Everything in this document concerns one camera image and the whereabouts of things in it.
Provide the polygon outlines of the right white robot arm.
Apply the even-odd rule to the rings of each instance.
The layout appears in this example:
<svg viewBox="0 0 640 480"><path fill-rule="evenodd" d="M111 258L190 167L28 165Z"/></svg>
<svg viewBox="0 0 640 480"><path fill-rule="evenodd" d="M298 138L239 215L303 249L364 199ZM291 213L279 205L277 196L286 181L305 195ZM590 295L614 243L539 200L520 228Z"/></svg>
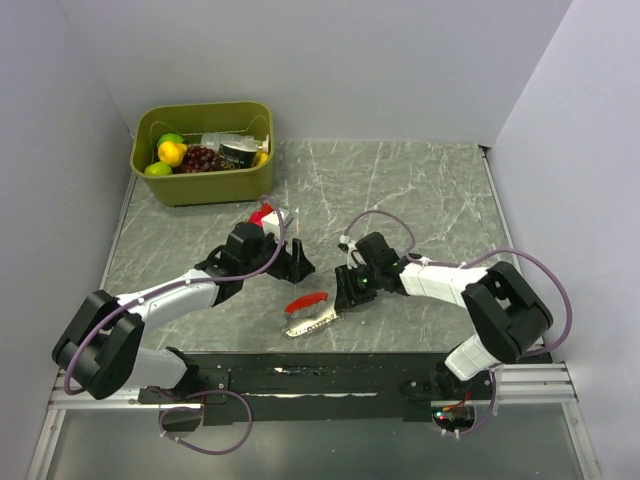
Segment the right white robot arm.
<svg viewBox="0 0 640 480"><path fill-rule="evenodd" d="M339 248L347 253L347 263L335 269L338 313L373 301L380 290L467 311L474 334L435 366L442 396L459 398L478 374L517 362L554 323L548 307L508 262L487 268L441 266L415 254L398 255L379 232L358 241L343 235Z"/></svg>

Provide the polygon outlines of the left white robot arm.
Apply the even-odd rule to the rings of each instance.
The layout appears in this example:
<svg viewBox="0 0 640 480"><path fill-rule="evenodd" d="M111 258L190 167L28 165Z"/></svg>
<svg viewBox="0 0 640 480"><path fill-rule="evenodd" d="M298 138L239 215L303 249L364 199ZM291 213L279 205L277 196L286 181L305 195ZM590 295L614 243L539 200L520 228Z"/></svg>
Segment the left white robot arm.
<svg viewBox="0 0 640 480"><path fill-rule="evenodd" d="M255 223L241 222L224 244L173 280L118 296L94 291L52 351L53 361L65 372L63 389L68 395L88 393L102 400L126 386L155 387L185 402L207 384L198 364L177 348L142 347L144 335L229 300L257 275L297 284L314 270L299 239L286 241Z"/></svg>

